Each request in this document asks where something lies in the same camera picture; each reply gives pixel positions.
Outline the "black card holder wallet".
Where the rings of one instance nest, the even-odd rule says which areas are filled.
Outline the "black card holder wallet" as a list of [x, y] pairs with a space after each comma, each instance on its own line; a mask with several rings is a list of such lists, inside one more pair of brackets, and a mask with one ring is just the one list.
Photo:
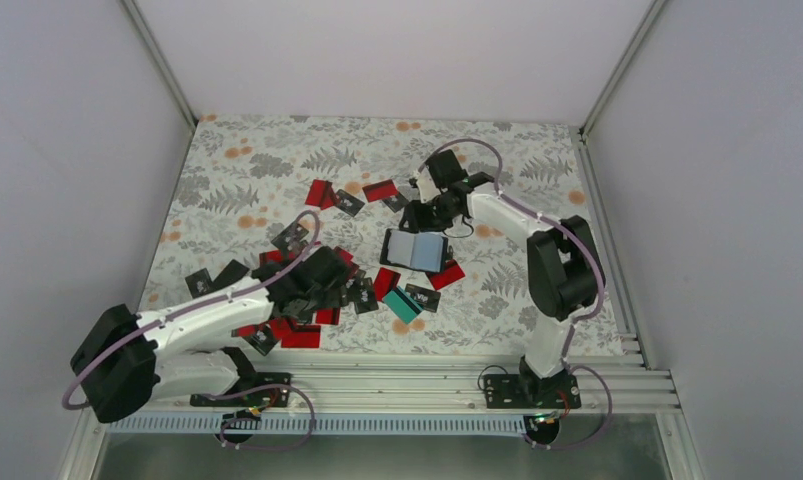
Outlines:
[[442, 272], [448, 262], [448, 238], [433, 232], [388, 229], [379, 262], [425, 273]]

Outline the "red striped card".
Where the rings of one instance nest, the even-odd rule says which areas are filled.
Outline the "red striped card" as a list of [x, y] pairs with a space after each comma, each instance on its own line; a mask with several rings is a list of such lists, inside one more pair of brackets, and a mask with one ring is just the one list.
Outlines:
[[427, 273], [426, 277], [434, 290], [441, 289], [454, 284], [465, 277], [465, 272], [456, 260], [449, 260], [442, 271]]

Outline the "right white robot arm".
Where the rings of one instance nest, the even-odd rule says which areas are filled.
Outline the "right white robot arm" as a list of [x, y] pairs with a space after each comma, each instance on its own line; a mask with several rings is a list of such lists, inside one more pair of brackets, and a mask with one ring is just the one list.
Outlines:
[[511, 394], [491, 406], [566, 400], [575, 325], [600, 311], [606, 286], [588, 222], [532, 210], [506, 193], [499, 173], [468, 173], [448, 147], [430, 155], [409, 183], [419, 197], [406, 205], [403, 229], [437, 232], [457, 218], [474, 220], [501, 231], [526, 254], [527, 290], [541, 316], [511, 379]]

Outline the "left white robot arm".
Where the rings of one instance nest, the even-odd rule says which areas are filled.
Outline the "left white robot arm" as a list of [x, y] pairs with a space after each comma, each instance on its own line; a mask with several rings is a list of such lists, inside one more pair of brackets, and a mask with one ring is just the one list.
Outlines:
[[89, 407], [102, 423], [122, 420], [152, 400], [198, 396], [201, 404], [240, 405], [257, 374], [240, 343], [268, 354], [299, 335], [318, 335], [318, 310], [335, 308], [351, 276], [339, 250], [321, 246], [302, 261], [237, 264], [224, 285], [181, 305], [105, 310], [70, 360]]

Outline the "small black card top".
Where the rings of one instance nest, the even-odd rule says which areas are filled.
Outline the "small black card top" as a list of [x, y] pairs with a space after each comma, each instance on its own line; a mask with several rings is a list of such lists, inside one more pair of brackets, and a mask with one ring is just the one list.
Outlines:
[[409, 200], [402, 193], [396, 193], [383, 198], [382, 203], [392, 212], [397, 213], [404, 210], [404, 208], [409, 204]]

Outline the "red card front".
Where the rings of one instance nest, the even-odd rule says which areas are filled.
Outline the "red card front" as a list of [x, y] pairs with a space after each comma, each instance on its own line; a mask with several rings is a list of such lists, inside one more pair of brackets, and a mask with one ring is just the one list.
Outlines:
[[280, 347], [284, 349], [318, 349], [320, 343], [320, 330], [302, 330], [284, 337], [280, 342]]

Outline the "red card middle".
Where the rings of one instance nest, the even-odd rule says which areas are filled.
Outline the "red card middle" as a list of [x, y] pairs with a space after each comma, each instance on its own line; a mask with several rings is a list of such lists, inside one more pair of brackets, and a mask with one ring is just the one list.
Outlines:
[[386, 267], [379, 269], [374, 279], [375, 298], [378, 302], [382, 302], [383, 298], [398, 286], [400, 277], [400, 273], [395, 270]]

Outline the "black card front left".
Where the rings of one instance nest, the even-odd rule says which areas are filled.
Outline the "black card front left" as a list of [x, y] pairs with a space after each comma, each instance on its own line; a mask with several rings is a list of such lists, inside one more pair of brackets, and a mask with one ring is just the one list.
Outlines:
[[268, 356], [280, 342], [269, 329], [257, 330], [246, 336], [244, 340], [262, 356]]

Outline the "black card near top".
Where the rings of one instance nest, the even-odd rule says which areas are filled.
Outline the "black card near top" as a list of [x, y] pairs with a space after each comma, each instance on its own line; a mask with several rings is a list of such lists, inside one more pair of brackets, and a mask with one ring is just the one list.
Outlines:
[[350, 217], [356, 217], [364, 206], [364, 201], [344, 189], [335, 192], [335, 207]]

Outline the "red card far left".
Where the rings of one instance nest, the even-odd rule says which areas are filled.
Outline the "red card far left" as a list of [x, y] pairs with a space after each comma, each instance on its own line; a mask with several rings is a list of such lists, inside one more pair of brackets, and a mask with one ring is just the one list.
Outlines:
[[333, 184], [327, 180], [315, 179], [308, 191], [305, 204], [325, 210], [337, 203]]

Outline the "black VIP card right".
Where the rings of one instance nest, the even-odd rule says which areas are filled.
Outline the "black VIP card right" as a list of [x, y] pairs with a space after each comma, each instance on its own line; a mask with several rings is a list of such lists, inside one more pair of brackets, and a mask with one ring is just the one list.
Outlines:
[[413, 284], [407, 284], [405, 291], [423, 310], [433, 313], [438, 311], [440, 292]]

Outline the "black vip card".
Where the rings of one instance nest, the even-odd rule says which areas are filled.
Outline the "black vip card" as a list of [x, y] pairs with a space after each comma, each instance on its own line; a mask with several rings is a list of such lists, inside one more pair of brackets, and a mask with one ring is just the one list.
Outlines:
[[213, 280], [206, 268], [187, 275], [184, 281], [192, 299], [205, 296], [213, 291]]
[[405, 291], [423, 310], [433, 313], [438, 311], [440, 292], [413, 284], [407, 284]]

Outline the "floral patterned table mat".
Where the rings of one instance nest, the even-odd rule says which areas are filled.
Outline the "floral patterned table mat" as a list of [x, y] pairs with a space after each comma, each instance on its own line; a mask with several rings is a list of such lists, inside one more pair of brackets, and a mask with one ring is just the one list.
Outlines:
[[[144, 310], [185, 302], [188, 275], [216, 276], [232, 260], [256, 267], [299, 218], [314, 181], [356, 199], [391, 180], [407, 198], [414, 170], [450, 143], [469, 172], [498, 174], [507, 193], [551, 216], [587, 216], [564, 125], [501, 122], [209, 115], [199, 123], [141, 300]], [[449, 241], [463, 277], [433, 312], [410, 322], [390, 310], [342, 310], [315, 338], [324, 352], [522, 354], [539, 319], [526, 257], [503, 231], [472, 221]]]

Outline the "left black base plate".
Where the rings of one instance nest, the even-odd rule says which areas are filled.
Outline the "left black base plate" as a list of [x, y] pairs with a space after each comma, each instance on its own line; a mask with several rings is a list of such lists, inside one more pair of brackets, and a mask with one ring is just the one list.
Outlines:
[[[193, 407], [233, 407], [245, 409], [264, 409], [268, 407], [283, 408], [288, 405], [288, 387], [291, 380], [292, 375], [288, 372], [256, 372], [252, 375], [240, 378], [224, 393], [193, 394], [190, 397], [190, 405]], [[280, 384], [283, 385], [284, 388], [254, 391], [245, 394], [246, 390], [270, 384]]]

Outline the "aluminium rail frame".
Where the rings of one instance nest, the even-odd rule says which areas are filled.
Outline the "aluminium rail frame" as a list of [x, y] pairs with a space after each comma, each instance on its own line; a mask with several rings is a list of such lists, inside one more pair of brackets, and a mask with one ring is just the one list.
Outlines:
[[[212, 434], [122, 434], [91, 413], [76, 426], [63, 479], [699, 479], [672, 376], [648, 369], [633, 336], [626, 354], [585, 357], [583, 404], [552, 451], [521, 436], [254, 434], [263, 450], [224, 448]], [[521, 415], [488, 409], [477, 377], [510, 356], [278, 351], [261, 360], [292, 375], [306, 399], [267, 413]], [[224, 413], [185, 402], [140, 412]]]

